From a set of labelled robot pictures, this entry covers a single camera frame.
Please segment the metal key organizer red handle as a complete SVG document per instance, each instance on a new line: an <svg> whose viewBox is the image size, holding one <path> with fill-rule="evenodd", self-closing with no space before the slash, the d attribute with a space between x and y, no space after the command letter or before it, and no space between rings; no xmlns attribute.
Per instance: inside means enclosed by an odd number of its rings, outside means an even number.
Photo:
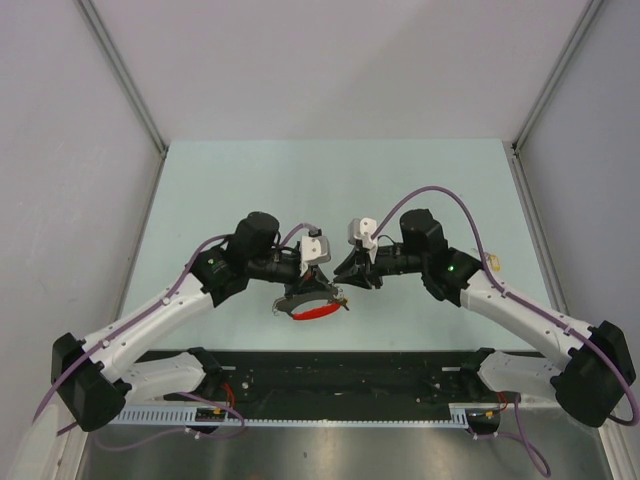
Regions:
<svg viewBox="0 0 640 480"><path fill-rule="evenodd" d="M341 309L349 310L348 299L335 286L287 294L276 299L272 306L275 315L285 315L296 322L319 320Z"/></svg>

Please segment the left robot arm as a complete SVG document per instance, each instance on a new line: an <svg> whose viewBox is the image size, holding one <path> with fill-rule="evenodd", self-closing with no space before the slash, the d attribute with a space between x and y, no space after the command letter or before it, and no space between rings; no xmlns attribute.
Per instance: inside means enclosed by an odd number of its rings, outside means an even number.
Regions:
<svg viewBox="0 0 640 480"><path fill-rule="evenodd" d="M278 220L251 212L234 233L205 241L175 283L130 315L85 336L67 333L52 347L51 395L58 395L85 432L101 429L125 406L166 395L214 397L224 381L216 358L194 347L169 358L143 361L159 340L186 321L243 292L250 281L280 284L273 308L294 321L330 315L345 305L322 272L329 244L312 227L295 248L281 246Z"/></svg>

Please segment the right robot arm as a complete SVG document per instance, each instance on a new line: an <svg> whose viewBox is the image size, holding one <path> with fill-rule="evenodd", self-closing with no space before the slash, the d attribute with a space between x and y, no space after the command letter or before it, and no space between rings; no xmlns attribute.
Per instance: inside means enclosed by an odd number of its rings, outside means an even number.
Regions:
<svg viewBox="0 0 640 480"><path fill-rule="evenodd" d="M379 245L370 218L349 227L353 249L335 269L338 284L379 289L386 276L417 274L438 301L480 314L540 353L517 359L484 348L461 376L463 393L484 401L495 391L556 401L578 422L598 428L636 380L622 330L609 321L594 326L524 298L491 275L480 259L449 246L442 225L427 209L404 213L402 240Z"/></svg>

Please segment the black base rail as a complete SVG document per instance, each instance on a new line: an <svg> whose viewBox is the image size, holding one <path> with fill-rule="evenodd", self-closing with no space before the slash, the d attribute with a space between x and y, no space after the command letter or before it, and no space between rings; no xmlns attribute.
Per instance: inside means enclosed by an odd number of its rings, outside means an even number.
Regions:
<svg viewBox="0 0 640 480"><path fill-rule="evenodd" d="M445 420L455 403L502 411L511 392L464 371L472 352L215 351L221 372L191 393L251 420Z"/></svg>

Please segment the aluminium frame post left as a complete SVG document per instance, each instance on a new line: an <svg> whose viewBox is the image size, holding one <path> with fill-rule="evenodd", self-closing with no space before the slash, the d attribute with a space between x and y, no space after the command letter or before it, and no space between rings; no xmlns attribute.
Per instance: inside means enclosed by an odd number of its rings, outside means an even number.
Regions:
<svg viewBox="0 0 640 480"><path fill-rule="evenodd" d="M159 155L165 158L168 152L168 144L163 138L95 2L91 0L74 0L73 4L92 35L98 50L120 86L125 99L140 122L145 134Z"/></svg>

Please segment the aluminium frame post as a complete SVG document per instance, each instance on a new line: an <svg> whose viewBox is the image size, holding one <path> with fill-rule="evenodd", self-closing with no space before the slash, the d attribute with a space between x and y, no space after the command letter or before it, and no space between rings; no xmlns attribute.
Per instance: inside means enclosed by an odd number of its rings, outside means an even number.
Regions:
<svg viewBox="0 0 640 480"><path fill-rule="evenodd" d="M590 30L608 4L609 1L605 0L589 0L586 3L522 125L519 127L514 139L510 142L510 148L515 156L518 156L522 151L536 124L539 122L566 76L582 44L586 41Z"/></svg>
<svg viewBox="0 0 640 480"><path fill-rule="evenodd" d="M98 50L120 86L125 99L140 122L145 134L159 155L165 158L168 152L168 144L163 138L95 2L91 0L74 0L73 4L92 35Z"/></svg>

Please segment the aluminium frame post right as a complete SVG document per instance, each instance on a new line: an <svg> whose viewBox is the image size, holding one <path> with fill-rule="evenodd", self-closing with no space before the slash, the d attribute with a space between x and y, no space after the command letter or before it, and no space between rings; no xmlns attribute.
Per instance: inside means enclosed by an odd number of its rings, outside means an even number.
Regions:
<svg viewBox="0 0 640 480"><path fill-rule="evenodd" d="M519 127L514 139L510 142L510 148L515 156L518 156L522 151L536 124L539 122L566 76L582 44L586 41L590 30L608 4L609 1L605 0L589 0L586 3L522 125Z"/></svg>

